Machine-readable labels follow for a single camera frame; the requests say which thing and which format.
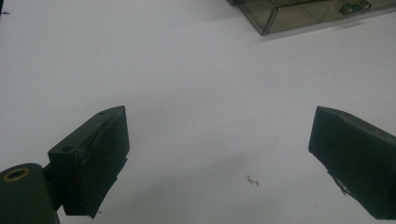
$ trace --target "white surface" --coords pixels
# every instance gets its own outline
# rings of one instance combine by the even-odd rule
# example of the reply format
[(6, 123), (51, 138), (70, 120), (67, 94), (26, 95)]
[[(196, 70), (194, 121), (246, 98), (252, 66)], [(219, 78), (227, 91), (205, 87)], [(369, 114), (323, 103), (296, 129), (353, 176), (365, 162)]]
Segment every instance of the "white surface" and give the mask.
[[(225, 0), (6, 0), (0, 170), (125, 105), (129, 161), (95, 220), (388, 223), (308, 153), (317, 105), (396, 134), (396, 13), (260, 36)], [(254, 187), (247, 176), (259, 180)]]

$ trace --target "white table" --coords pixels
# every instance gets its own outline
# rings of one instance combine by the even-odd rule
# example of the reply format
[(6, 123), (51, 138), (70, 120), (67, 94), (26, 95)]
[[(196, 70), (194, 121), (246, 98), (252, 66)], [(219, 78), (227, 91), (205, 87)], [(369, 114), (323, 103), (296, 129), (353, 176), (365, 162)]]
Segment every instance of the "white table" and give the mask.
[[(78, 223), (373, 219), (308, 152), (317, 105), (396, 134), (396, 13), (260, 36), (226, 0), (6, 0), (0, 170), (125, 105), (129, 161)], [(258, 187), (247, 177), (258, 180)]]

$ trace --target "transparent container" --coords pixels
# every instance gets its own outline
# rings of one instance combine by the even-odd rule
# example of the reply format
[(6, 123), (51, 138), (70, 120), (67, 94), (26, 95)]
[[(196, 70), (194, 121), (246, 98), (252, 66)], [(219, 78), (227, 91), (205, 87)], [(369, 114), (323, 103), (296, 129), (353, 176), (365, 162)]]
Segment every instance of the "transparent container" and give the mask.
[(229, 2), (242, 9), (261, 35), (396, 7), (396, 0), (229, 0)]

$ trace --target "tiny debris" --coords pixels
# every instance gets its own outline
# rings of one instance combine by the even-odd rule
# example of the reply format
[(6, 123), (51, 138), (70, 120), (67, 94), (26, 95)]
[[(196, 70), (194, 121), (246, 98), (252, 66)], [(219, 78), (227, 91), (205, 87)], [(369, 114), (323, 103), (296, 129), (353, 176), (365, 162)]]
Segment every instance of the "tiny debris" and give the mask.
[(250, 175), (247, 176), (247, 182), (249, 182), (251, 185), (258, 187), (259, 186), (259, 180), (252, 180), (250, 178)]

